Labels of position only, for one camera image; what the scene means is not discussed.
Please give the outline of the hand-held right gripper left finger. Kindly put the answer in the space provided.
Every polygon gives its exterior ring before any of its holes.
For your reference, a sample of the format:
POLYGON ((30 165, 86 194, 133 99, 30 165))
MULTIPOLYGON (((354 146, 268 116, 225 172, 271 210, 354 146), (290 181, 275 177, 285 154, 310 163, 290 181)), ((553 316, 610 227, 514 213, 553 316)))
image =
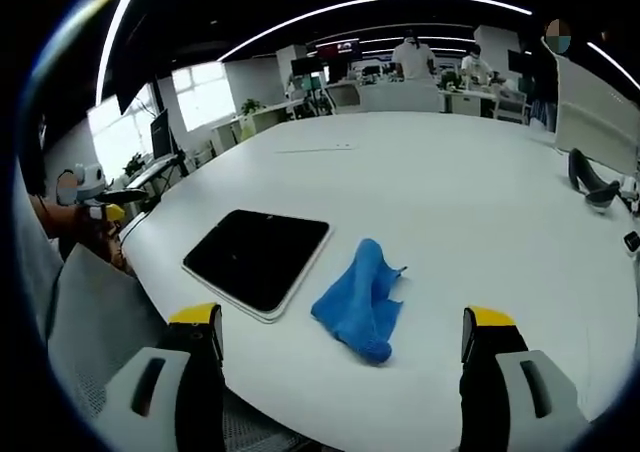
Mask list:
POLYGON ((222 311, 172 315, 106 386, 102 438, 113 451, 224 451, 222 311))

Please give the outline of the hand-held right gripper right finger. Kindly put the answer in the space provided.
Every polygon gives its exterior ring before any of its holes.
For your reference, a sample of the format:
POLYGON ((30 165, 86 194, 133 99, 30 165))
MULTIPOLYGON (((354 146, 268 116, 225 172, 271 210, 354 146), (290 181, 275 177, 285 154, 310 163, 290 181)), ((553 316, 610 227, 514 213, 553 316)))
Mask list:
POLYGON ((587 430, 574 383, 507 314, 464 309, 461 364, 460 451, 568 451, 587 430))

